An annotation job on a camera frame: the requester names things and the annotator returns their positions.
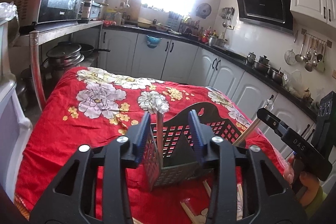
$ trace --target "red tablecloth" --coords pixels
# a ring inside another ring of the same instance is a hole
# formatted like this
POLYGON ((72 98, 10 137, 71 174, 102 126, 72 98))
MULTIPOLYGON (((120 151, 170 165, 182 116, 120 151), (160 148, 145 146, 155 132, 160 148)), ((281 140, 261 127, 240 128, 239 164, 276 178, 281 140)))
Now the red tablecloth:
MULTIPOLYGON (((59 81, 31 134, 23 152, 16 195, 32 210, 79 145, 99 147, 126 134, 131 125, 140 122, 144 111, 154 114, 153 103, 157 98, 169 108, 165 121, 189 105, 206 101, 215 104, 221 117, 229 118, 241 131, 251 122, 227 97, 207 88, 134 79, 97 68, 74 68, 59 81)), ((283 173, 281 159, 260 131, 253 132, 246 144, 261 147, 283 173)), ((97 218, 101 218, 102 170, 98 178, 96 212, 97 218)), ((201 179, 148 192, 141 165, 136 170, 127 170, 127 185, 132 215, 144 224, 189 224, 190 219, 180 205, 184 199, 190 198, 196 214, 209 205, 201 179)))

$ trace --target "basket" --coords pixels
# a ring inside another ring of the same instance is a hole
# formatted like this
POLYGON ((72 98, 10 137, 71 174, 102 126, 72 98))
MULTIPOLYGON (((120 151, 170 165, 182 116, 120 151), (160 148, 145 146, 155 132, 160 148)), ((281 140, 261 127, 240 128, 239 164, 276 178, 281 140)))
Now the basket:
POLYGON ((209 102, 193 104, 163 123, 164 146, 163 166, 161 166, 156 145, 156 124, 152 123, 152 132, 148 135, 143 159, 150 190, 153 187, 200 177, 211 171, 203 170, 194 155, 188 123, 189 112, 193 109, 198 113, 199 121, 211 126, 215 135, 221 136, 231 143, 241 135, 230 119, 220 117, 214 104, 209 102))

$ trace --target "black cabinet handle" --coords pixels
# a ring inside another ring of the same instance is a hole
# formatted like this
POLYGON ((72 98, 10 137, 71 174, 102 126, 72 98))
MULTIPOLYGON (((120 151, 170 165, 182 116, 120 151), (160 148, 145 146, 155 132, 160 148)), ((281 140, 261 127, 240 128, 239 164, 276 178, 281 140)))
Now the black cabinet handle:
POLYGON ((220 63, 220 61, 221 61, 221 60, 219 60, 219 61, 217 62, 217 65, 216 65, 216 70, 218 70, 218 69, 217 69, 217 67, 218 67, 218 64, 220 63))
POLYGON ((173 48, 174 48, 174 42, 173 42, 173 45, 171 46, 171 50, 170 50, 170 52, 173 51, 173 48))
POLYGON ((217 58, 215 58, 215 60, 212 62, 212 68, 214 69, 213 65, 215 63, 215 61, 217 60, 217 58))

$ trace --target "blue container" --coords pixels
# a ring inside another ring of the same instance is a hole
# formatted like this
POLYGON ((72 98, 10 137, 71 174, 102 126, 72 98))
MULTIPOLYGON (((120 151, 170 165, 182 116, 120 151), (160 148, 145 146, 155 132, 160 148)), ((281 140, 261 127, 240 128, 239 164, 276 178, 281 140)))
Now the blue container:
POLYGON ((156 38, 156 37, 150 37, 149 35, 147 36, 147 46, 149 48, 156 48, 157 45, 160 43, 162 38, 156 38))

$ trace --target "countertop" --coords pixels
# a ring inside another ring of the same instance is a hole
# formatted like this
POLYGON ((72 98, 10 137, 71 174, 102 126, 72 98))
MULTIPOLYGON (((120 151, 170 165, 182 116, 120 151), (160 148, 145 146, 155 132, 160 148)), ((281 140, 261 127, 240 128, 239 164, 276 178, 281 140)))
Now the countertop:
POLYGON ((244 71, 248 72, 255 78, 257 78, 259 81, 264 83, 265 85, 269 86, 274 91, 280 93, 284 97, 286 97, 288 100, 290 100, 294 105, 296 105, 302 112, 304 112, 310 119, 312 119, 314 122, 316 122, 317 114, 311 110, 307 105, 302 102, 299 98, 295 97, 294 95, 290 94, 287 90, 285 90, 282 86, 274 82, 271 78, 268 76, 265 76, 264 74, 260 73, 259 71, 252 68, 251 65, 246 64, 245 57, 241 56, 237 53, 227 51, 225 49, 217 48, 217 47, 210 47, 207 44, 204 44, 202 42, 197 42, 185 37, 180 37, 177 35, 172 35, 169 33, 163 33, 152 29, 143 29, 138 27, 132 27, 132 26, 110 26, 110 27, 104 27, 104 29, 111 29, 111 30, 120 30, 120 31, 127 31, 127 32, 136 32, 136 33, 142 33, 142 34, 148 34, 151 36, 159 36, 162 38, 167 39, 173 39, 177 41, 182 41, 188 44, 196 45, 198 47, 202 47, 222 58, 225 60, 228 60, 229 62, 235 64, 236 66, 242 68, 244 71))

